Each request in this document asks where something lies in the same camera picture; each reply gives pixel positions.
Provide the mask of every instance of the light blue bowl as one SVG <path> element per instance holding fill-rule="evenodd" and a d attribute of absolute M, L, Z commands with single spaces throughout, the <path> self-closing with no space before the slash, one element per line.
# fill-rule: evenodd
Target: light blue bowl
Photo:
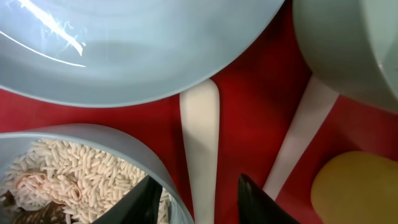
<path fill-rule="evenodd" d="M 62 105 L 118 107 L 211 77 L 283 0 L 0 0 L 0 87 Z"/>
<path fill-rule="evenodd" d="M 136 138 L 106 126 L 96 124 L 64 124 L 24 132 L 0 134 L 0 180 L 4 177 L 4 171 L 8 170 L 13 160 L 26 153 L 33 141 L 42 138 L 86 144 L 112 153 L 136 165 L 161 184 L 173 196 L 176 203 L 172 204 L 172 223 L 193 224 L 193 218 L 182 201 L 163 162 L 152 150 Z M 130 206 L 119 206 L 119 212 L 126 213 L 127 211 L 124 211 L 124 208 L 129 209 Z M 0 210 L 0 223 L 9 223 L 9 221 L 8 217 L 2 215 L 2 211 Z"/>

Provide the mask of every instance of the brown food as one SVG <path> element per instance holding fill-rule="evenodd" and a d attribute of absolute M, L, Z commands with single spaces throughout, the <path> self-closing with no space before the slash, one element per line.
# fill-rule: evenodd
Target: brown food
<path fill-rule="evenodd" d="M 63 205 L 49 203 L 38 211 L 23 211 L 17 215 L 13 224 L 66 224 Z"/>
<path fill-rule="evenodd" d="M 29 178 L 32 175 L 39 175 L 42 180 L 47 179 L 47 176 L 45 174 L 39 173 L 39 172 L 21 174 L 19 176 L 19 178 L 15 181 L 15 184 L 14 184 L 15 189 L 18 189 L 18 185 L 23 181 L 24 178 Z"/>
<path fill-rule="evenodd" d="M 82 194 L 81 194 L 81 190 L 80 190 L 79 186 L 74 181 L 69 179 L 69 177 L 66 177 L 66 178 L 75 186 L 74 189 L 76 190 L 77 197 L 80 200 L 82 198 Z M 52 195 L 51 195 L 51 200 L 60 205 L 67 205 L 64 201 L 58 200 L 58 199 L 54 198 Z"/>
<path fill-rule="evenodd" d="M 0 198 L 5 197 L 6 199 L 2 202 L 4 207 L 10 207 L 15 205 L 15 199 L 12 193 L 8 190 L 6 193 L 2 194 Z"/>

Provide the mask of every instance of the plastic bowl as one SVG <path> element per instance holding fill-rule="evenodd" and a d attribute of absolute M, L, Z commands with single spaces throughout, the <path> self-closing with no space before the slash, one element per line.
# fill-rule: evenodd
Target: plastic bowl
<path fill-rule="evenodd" d="M 398 112 L 398 1 L 299 0 L 297 41 L 321 81 L 342 95 Z"/>
<path fill-rule="evenodd" d="M 0 87 L 70 106 L 165 98 L 219 72 L 283 0 L 2 0 Z"/>
<path fill-rule="evenodd" d="M 26 153 L 38 139 L 61 139 L 86 144 L 112 153 L 136 165 L 158 181 L 177 203 L 173 203 L 171 218 L 176 224 L 193 224 L 193 218 L 183 203 L 173 180 L 162 161 L 146 145 L 136 138 L 113 128 L 96 124 L 65 124 L 24 132 L 0 134 L 0 179 L 13 160 Z"/>

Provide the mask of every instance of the white spoon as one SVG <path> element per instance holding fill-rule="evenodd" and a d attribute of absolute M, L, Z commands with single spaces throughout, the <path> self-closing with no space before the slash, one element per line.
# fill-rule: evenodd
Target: white spoon
<path fill-rule="evenodd" d="M 220 98 L 211 80 L 180 94 L 182 132 L 196 224 L 214 223 Z"/>
<path fill-rule="evenodd" d="M 263 190 L 276 199 L 301 155 L 328 116 L 338 93 L 312 76 L 279 149 Z"/>

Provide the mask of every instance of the food in bowl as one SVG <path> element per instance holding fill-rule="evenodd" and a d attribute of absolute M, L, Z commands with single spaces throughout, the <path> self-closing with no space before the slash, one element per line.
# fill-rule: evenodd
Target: food in bowl
<path fill-rule="evenodd" d="M 120 157 L 75 142 L 40 139 L 5 171 L 0 195 L 10 192 L 11 210 L 62 205 L 65 222 L 93 223 L 147 174 Z M 171 196 L 163 189 L 158 223 L 169 222 Z"/>

